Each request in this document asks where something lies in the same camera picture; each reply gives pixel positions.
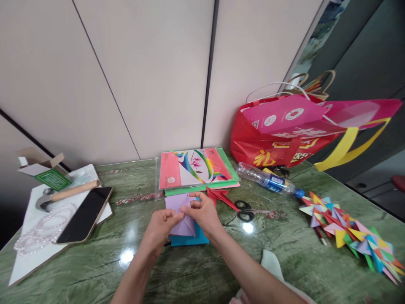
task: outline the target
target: white bag handle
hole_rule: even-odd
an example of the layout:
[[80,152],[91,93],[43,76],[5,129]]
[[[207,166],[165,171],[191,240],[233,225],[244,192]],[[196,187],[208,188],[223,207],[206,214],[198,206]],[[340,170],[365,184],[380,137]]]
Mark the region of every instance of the white bag handle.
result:
[[249,98],[250,95],[252,95],[252,94],[253,94],[254,92],[256,92],[257,90],[263,89],[264,87],[267,87],[267,86],[272,85],[272,84],[288,84],[288,85],[291,85],[291,86],[297,88],[298,90],[300,90],[300,91],[304,94],[304,96],[305,96],[308,100],[310,100],[309,97],[308,97],[308,95],[307,95],[307,93],[306,93],[301,87],[299,87],[299,86],[297,86],[297,85],[295,85],[295,84],[291,84],[291,83],[289,83],[289,82],[282,82],[282,81],[281,81],[281,82],[272,82],[271,84],[267,84],[267,85],[264,85],[264,86],[262,86],[262,87],[260,87],[260,88],[258,88],[258,89],[255,89],[253,92],[251,92],[251,93],[248,95],[248,97],[246,97],[246,103],[251,103],[251,102],[253,102],[253,101],[257,101],[257,100],[260,100],[260,99],[264,99],[264,98],[269,97],[269,96],[267,96],[267,97],[259,98],[259,99],[256,99],[256,100],[253,100],[253,101],[249,101],[249,102],[248,102],[248,98]]
[[[252,95],[252,94],[253,94],[254,92],[256,92],[257,90],[262,89],[262,88],[267,87],[267,86],[272,85],[272,84],[288,84],[288,85],[291,85],[291,86],[297,88],[298,90],[300,90],[308,100],[311,100],[311,99],[308,97],[308,94],[307,94],[300,86],[297,86],[297,85],[292,84],[292,83],[289,83],[289,82],[283,82],[283,81],[278,82],[278,81],[276,81],[276,82],[272,82],[272,83],[270,83],[270,84],[264,85],[264,86],[262,86],[262,87],[260,87],[260,88],[258,88],[258,89],[255,89],[254,91],[252,91],[252,92],[246,97],[246,103],[251,103],[251,102],[254,102],[254,101],[257,101],[257,100],[261,100],[261,99],[264,99],[264,98],[268,98],[268,97],[271,97],[271,96],[275,96],[275,95],[278,95],[278,94],[281,94],[281,93],[288,93],[288,94],[290,94],[290,95],[294,95],[294,94],[291,93],[291,92],[280,92],[280,93],[272,94],[272,95],[269,95],[269,96],[266,96],[266,97],[262,97],[262,98],[260,98],[260,99],[256,99],[256,100],[254,100],[254,101],[249,101],[249,102],[248,102],[248,98],[249,98],[250,95]],[[330,118],[328,118],[326,115],[323,115],[322,117],[323,117],[324,119],[326,119],[328,122],[330,122],[331,124],[338,125],[338,124],[335,123],[333,120],[331,120]]]

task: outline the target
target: hand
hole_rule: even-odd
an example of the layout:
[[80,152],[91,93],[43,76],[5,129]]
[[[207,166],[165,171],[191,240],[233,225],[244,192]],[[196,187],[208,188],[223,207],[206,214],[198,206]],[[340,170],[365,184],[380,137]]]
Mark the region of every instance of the hand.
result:
[[193,217],[209,239],[218,231],[223,230],[214,202],[202,192],[190,193],[190,197],[198,197],[199,201],[191,201],[190,207],[181,206],[180,211]]
[[157,258],[162,252],[170,231],[184,218],[184,213],[177,213],[173,209],[157,210],[152,213],[146,228],[139,251]]

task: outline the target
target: wooden hammer handle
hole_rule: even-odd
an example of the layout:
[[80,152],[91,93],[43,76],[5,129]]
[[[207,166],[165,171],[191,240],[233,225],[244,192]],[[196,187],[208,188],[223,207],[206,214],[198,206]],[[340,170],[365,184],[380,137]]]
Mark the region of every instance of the wooden hammer handle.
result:
[[77,186],[77,187],[74,187],[74,188],[66,190],[66,191],[55,193],[54,195],[51,196],[51,201],[52,202],[59,201],[61,199],[67,198],[69,196],[73,196],[75,194],[97,188],[100,185],[101,185],[101,182],[100,182],[100,180],[97,179],[92,182],[88,182],[87,184]]

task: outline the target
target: plastic water bottle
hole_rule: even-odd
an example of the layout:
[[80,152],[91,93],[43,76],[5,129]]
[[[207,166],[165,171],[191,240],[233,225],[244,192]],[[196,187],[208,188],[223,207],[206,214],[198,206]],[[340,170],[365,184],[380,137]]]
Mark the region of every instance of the plastic water bottle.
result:
[[293,195],[297,198],[301,198],[305,194],[303,190],[297,189],[289,180],[278,177],[274,174],[263,172],[246,163],[239,163],[236,173],[244,179],[256,182],[259,185],[280,194]]

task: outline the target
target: yellow ribbon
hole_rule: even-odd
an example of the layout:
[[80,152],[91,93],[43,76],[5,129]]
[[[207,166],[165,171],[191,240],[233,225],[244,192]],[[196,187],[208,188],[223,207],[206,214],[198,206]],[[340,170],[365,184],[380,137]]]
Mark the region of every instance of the yellow ribbon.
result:
[[378,119],[374,120],[371,122],[366,123],[365,125],[372,125],[380,122],[385,122],[385,124],[373,135],[372,138],[370,138],[367,142],[362,144],[360,147],[352,150],[349,152],[349,149],[354,143],[354,140],[357,137],[357,133],[359,131],[359,128],[354,127],[354,128],[347,128],[347,131],[345,135],[342,137],[342,140],[340,143],[336,146],[336,148],[333,150],[331,155],[328,156],[327,159],[325,159],[323,162],[316,163],[315,167],[319,171],[325,171],[327,169],[337,167],[340,165],[343,165],[345,163],[348,163],[349,161],[352,161],[355,159],[357,156],[362,154],[365,150],[367,150],[371,144],[375,141],[375,139],[381,134],[381,132],[384,131],[385,127],[389,123],[391,118],[383,118],[383,119]]

